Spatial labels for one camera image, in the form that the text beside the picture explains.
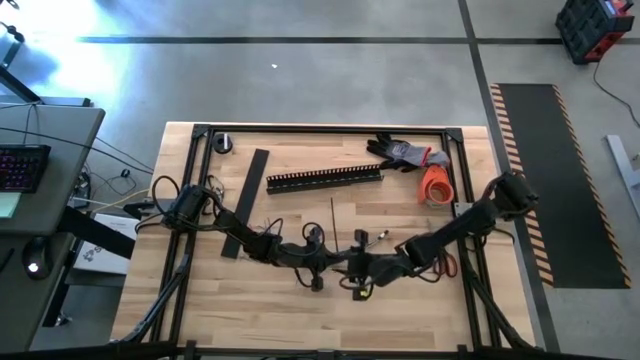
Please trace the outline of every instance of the rgb keyboard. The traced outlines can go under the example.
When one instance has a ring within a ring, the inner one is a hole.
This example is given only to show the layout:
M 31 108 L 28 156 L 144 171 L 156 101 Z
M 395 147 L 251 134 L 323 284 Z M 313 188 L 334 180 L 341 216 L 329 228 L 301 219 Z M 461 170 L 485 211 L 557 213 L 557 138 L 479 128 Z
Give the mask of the rgb keyboard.
M 0 192 L 35 192 L 49 151 L 47 145 L 0 145 Z

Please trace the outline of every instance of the hazard stripe tape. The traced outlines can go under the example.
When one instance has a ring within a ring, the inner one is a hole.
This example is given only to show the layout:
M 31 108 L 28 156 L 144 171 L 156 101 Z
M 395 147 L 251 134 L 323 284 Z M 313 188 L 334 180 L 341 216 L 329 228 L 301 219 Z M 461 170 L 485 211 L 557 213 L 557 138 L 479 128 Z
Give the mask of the hazard stripe tape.
M 593 184 L 593 178 L 591 177 L 591 175 L 589 174 L 589 168 L 587 167 L 587 162 L 584 160 L 584 154 L 582 153 L 582 149 L 580 149 L 580 144 L 578 143 L 578 139 L 576 138 L 575 135 L 575 130 L 573 128 L 573 125 L 571 124 L 571 120 L 569 119 L 569 114 L 567 111 L 567 106 L 565 105 L 564 101 L 562 100 L 562 96 L 560 95 L 560 91 L 558 90 L 557 86 L 553 86 L 553 90 L 556 94 L 556 99 L 558 101 L 558 105 L 560 106 L 560 110 L 562 112 L 562 116 L 564 116 L 564 120 L 567 123 L 567 128 L 569 129 L 569 135 L 571 136 L 571 139 L 573 140 L 573 145 L 574 148 L 576 150 L 576 154 L 578 155 L 578 160 L 580 160 L 580 164 L 582 165 L 582 170 L 584 172 L 584 175 L 587 179 L 587 182 L 589 183 L 589 188 L 591 189 L 591 193 L 593 195 L 593 199 L 596 202 L 596 207 L 598 208 L 598 211 L 600 212 L 600 218 L 602 219 L 602 224 L 605 228 L 605 231 L 607 233 L 607 237 L 609 238 L 609 242 L 611 244 L 611 248 L 613 249 L 613 251 L 616 254 L 616 259 L 618 260 L 618 265 L 620 266 L 620 270 L 624 276 L 624 284 L 625 286 L 631 288 L 631 277 L 629 276 L 629 272 L 627 270 L 627 267 L 624 265 L 624 261 L 622 258 L 622 254 L 620 252 L 620 247 L 618 246 L 618 243 L 616 242 L 616 237 L 613 234 L 613 229 L 611 228 L 611 225 L 609 225 L 609 222 L 607 221 L 607 215 L 604 209 L 604 205 L 602 205 L 602 202 L 600 200 L 600 195 L 598 195 L 598 191 L 596 190 L 595 185 Z
M 511 121 L 509 120 L 509 111 L 504 103 L 500 86 L 497 84 L 491 84 L 490 89 L 495 112 L 498 117 L 498 125 L 502 134 L 502 140 L 507 150 L 509 166 L 511 166 L 512 170 L 519 170 L 524 174 L 522 160 L 520 159 L 520 153 L 518 152 L 517 141 L 513 135 Z M 540 280 L 542 280 L 544 285 L 553 286 L 551 263 L 549 263 L 549 257 L 547 256 L 547 250 L 545 249 L 544 240 L 542 239 L 542 231 L 540 230 L 540 225 L 538 224 L 538 218 L 535 211 L 531 211 L 525 215 L 525 222 L 527 224 L 529 242 L 533 249 L 533 255 L 536 260 L 536 266 L 538 267 Z

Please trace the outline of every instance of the black metal frame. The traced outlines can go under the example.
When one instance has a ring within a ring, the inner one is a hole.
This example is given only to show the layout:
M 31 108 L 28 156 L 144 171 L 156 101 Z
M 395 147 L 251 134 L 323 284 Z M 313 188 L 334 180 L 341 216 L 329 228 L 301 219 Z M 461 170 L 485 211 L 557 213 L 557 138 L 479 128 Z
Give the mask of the black metal frame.
M 186 160 L 186 165 L 185 165 L 185 171 L 184 171 L 184 177 L 183 177 L 183 181 L 182 181 L 182 185 L 186 185 L 190 182 L 191 180 L 191 176 L 193 174 L 193 165 L 195 163 L 195 154 L 196 154 L 196 149 L 197 149 L 197 144 L 199 142 L 199 140 L 205 135 L 207 135 L 207 137 L 209 139 L 211 139 L 213 136 L 214 132 L 233 132 L 233 133 L 239 133 L 239 132 L 262 132 L 262 133 L 340 133 L 340 134 L 370 134 L 370 135 L 374 135 L 376 133 L 380 133 L 380 132 L 386 132 L 392 135 L 423 135 L 423 136 L 437 136 L 440 138 L 441 140 L 441 145 L 442 145 L 442 149 L 443 151 L 445 151 L 447 153 L 447 155 L 449 155 L 449 157 L 451 157 L 451 147 L 450 147 L 450 142 L 454 142 L 455 143 L 455 147 L 458 153 L 458 158 L 459 158 L 459 164 L 460 164 L 460 168 L 462 169 L 462 173 L 460 174 L 460 176 L 462 177 L 462 183 L 464 186 L 464 194 L 465 194 L 465 199 L 467 202 L 473 202 L 474 201 L 474 195 L 473 195 L 473 188 L 471 185 L 471 176 L 469 173 L 469 168 L 468 168 L 468 163 L 467 163 L 467 158 L 466 158 L 466 150 L 464 147 L 464 138 L 462 135 L 462 130 L 460 128 L 436 128 L 436 129 L 432 129 L 432 128 L 418 128 L 418 127 L 376 127 L 376 126 L 371 126 L 371 127 L 357 127 L 357 126 L 306 126 L 306 125 L 294 125 L 294 124 L 287 124 L 287 125 L 243 125 L 243 124 L 238 124 L 238 125 L 202 125 L 202 124 L 196 124 L 194 125 L 194 129 L 192 131 L 192 136 L 191 136 L 191 144 L 189 145 L 189 151 L 188 151 L 188 155 L 187 155 L 187 160 Z M 203 179 L 206 179 L 206 175 L 207 175 L 207 169 L 209 168 L 209 160 L 210 160 L 210 155 L 211 155 L 211 149 L 210 144 L 207 143 L 207 148 L 205 148 L 205 154 L 204 154 L 204 158 L 203 158 L 203 166 L 202 166 L 202 170 L 201 170 L 201 174 L 200 174 L 200 179 L 199 182 L 202 184 Z M 458 189 L 456 188 L 456 181 L 455 181 L 455 171 L 453 168 L 453 164 L 450 165 L 449 168 L 449 176 L 450 176 L 450 181 L 453 185 L 454 188 L 454 202 L 458 202 Z M 453 213 L 453 216 L 455 216 L 455 209 L 454 206 L 452 204 L 451 206 L 451 210 Z M 163 270 L 163 277 L 162 277 L 162 282 L 161 282 L 161 287 L 160 287 L 160 291 L 164 288 L 164 286 L 166 285 L 166 282 L 168 281 L 168 278 L 170 278 L 171 273 L 173 271 L 173 266 L 175 263 L 175 255 L 176 255 L 176 251 L 177 251 L 177 246 L 179 243 L 179 238 L 180 238 L 180 234 L 178 234 L 177 232 L 172 232 L 171 235 L 171 240 L 170 240 L 170 244 L 169 244 L 169 249 L 167 252 L 167 258 L 165 260 L 165 267 Z M 488 274 L 488 269 L 486 266 L 486 258 L 485 258 L 485 254 L 484 254 L 484 250 L 482 249 L 481 246 L 479 246 L 479 241 L 480 239 L 475 239 L 475 246 L 477 249 L 479 249 L 478 251 L 475 252 L 476 255 L 476 261 L 478 263 L 478 273 L 479 273 L 479 278 L 480 281 L 482 283 L 482 285 L 487 288 L 489 294 L 491 294 L 491 289 L 490 289 L 490 282 L 489 282 L 489 274 Z M 468 255 L 467 253 L 467 246 L 466 246 L 466 240 L 465 239 L 459 239 L 458 240 L 458 251 L 459 252 L 464 252 L 465 254 Z M 187 250 L 185 251 L 189 251 L 190 254 L 193 253 L 193 246 L 195 245 L 195 233 L 189 233 L 188 239 L 187 239 Z M 463 281 L 463 286 L 464 286 L 464 293 L 465 293 L 465 301 L 466 301 L 466 305 L 467 305 L 467 312 L 468 312 L 468 316 L 469 316 L 469 326 L 470 326 L 470 331 L 471 331 L 471 339 L 472 339 L 472 344 L 474 349 L 479 349 L 480 347 L 482 347 L 482 335 L 481 335 L 481 331 L 480 331 L 480 325 L 479 325 L 479 319 L 478 319 L 478 312 L 477 312 L 477 306 L 476 306 L 476 300 L 475 300 L 475 296 L 474 296 L 474 291 L 473 288 L 470 284 L 470 275 L 468 273 L 469 269 L 465 269 L 463 265 L 464 262 L 461 262 L 461 273 L 462 273 L 462 281 Z M 169 341 L 172 342 L 177 342 L 178 341 L 178 337 L 179 337 L 179 333 L 180 333 L 180 327 L 181 327 L 181 320 L 182 320 L 182 315 L 184 312 L 184 302 L 185 302 L 185 298 L 186 298 L 186 284 L 188 283 L 189 280 L 189 269 L 190 269 L 191 264 L 189 263 L 189 265 L 187 266 L 187 276 L 185 278 L 185 285 L 181 286 L 179 289 L 179 293 L 178 293 L 178 297 L 177 297 L 177 301 L 176 301 L 176 306 L 174 308 L 174 312 L 173 312 L 173 319 L 172 319 L 172 323 L 171 323 L 171 328 L 170 328 L 170 336 L 169 336 Z M 489 333 L 490 333 L 490 337 L 491 337 L 491 346 L 493 347 L 499 347 L 500 346 L 500 334 L 498 332 L 498 328 L 494 323 L 494 320 L 489 316 L 489 314 L 487 313 L 487 323 L 489 326 Z M 150 338 L 150 341 L 158 341 L 159 337 L 160 337 L 160 329 L 162 327 L 162 316 L 159 317 L 159 319 L 156 321 L 156 323 L 154 324 L 154 327 L 152 328 L 152 335 Z M 247 356 L 249 354 L 256 354 L 256 355 L 280 355 L 280 356 L 291 356 L 292 354 L 301 354 L 301 353 L 308 353 L 308 350 L 287 350 L 287 351 L 274 351 L 274 350 L 270 350 L 270 349 L 251 349 L 251 350 L 246 350 L 246 349 L 212 349 L 212 348 L 196 348 L 195 350 L 195 354 L 200 356 L 200 355 L 242 355 L 242 356 Z M 451 356 L 458 356 L 459 352 L 376 352 L 376 351 L 372 351 L 372 352 L 348 352 L 348 355 L 351 356 L 375 356 L 375 357 L 400 357 L 400 358 L 406 358 L 406 357 L 419 357 L 422 359 L 425 358 L 442 358 L 444 357 L 451 357 Z

